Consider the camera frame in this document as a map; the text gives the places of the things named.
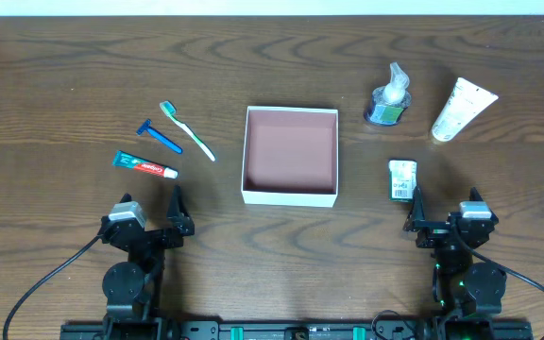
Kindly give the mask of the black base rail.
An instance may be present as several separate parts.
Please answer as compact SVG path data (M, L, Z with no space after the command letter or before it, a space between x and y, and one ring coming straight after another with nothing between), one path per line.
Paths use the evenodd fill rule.
M374 340L374 339L500 339L529 340L528 322L448 321L382 318L368 323L239 323L211 320L156 320L146 323L112 321L68 323L60 328L61 339L161 339L161 340Z

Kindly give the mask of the white open cardboard box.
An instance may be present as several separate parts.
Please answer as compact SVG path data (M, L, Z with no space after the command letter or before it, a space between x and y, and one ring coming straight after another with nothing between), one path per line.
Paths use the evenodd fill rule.
M244 202L331 208L339 194L338 115L335 109L249 106Z

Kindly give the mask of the green white small packet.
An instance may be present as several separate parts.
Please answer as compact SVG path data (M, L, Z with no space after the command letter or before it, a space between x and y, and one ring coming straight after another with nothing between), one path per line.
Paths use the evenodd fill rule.
M398 202L412 202L417 187L417 163L408 160L390 160L389 199Z

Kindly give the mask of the Colgate toothpaste tube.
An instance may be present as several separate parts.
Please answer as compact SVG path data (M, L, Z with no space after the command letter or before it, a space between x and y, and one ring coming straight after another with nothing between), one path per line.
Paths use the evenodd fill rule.
M179 175L179 172L171 167L139 158L124 151L118 151L116 153L112 160L112 165L133 169L166 179L176 179Z

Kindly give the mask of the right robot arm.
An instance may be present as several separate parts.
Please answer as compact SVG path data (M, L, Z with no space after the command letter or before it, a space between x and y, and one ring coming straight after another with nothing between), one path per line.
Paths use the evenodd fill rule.
M473 261L473 250L489 240L499 219L478 191L472 188L469 200L459 204L445 221L425 217L422 193L413 191L412 208L403 229L416 234L416 246L433 251L433 298L442 306L442 315L431 322L438 338L476 319L488 322L502 311L506 274L495 264Z

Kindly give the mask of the blue disposable razor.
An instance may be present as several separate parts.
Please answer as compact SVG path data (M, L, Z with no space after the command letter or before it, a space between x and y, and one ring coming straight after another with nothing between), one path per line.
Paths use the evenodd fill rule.
M177 145L172 140L156 130L154 127L152 127L152 122L150 119L146 119L136 130L137 135L142 135L145 132L148 133L155 140L159 141L161 144L173 150L174 152L178 154L183 153L183 149L179 145Z

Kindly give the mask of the green white toothbrush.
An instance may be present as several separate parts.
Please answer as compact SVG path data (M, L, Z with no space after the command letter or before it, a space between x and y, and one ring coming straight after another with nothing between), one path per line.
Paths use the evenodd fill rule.
M212 162L216 161L216 157L214 156L212 150L192 131L188 125L177 118L177 109L170 101L162 101L160 103L160 109L165 116L167 116L177 127L182 129L199 146L199 148Z

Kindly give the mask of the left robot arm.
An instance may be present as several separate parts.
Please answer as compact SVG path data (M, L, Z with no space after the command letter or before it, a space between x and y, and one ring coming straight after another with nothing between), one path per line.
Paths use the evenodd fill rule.
M175 186L166 213L168 226L147 230L140 204L126 194L103 216L97 235L104 244L125 251L127 260L113 265L102 280L108 324L145 324L159 309L165 251L183 246L195 223Z

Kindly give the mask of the clear pump soap bottle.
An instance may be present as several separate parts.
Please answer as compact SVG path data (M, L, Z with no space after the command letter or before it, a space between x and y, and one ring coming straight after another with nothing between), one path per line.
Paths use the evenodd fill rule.
M396 62L392 62L389 69L389 82L372 92L370 104L364 113L369 124L395 126L411 105L412 96L408 92L410 78Z

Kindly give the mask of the white lotion tube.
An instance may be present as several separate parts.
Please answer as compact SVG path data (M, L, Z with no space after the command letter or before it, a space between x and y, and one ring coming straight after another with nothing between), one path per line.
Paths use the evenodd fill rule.
M432 137L441 143L451 141L498 98L496 94L458 77L447 103L432 126Z

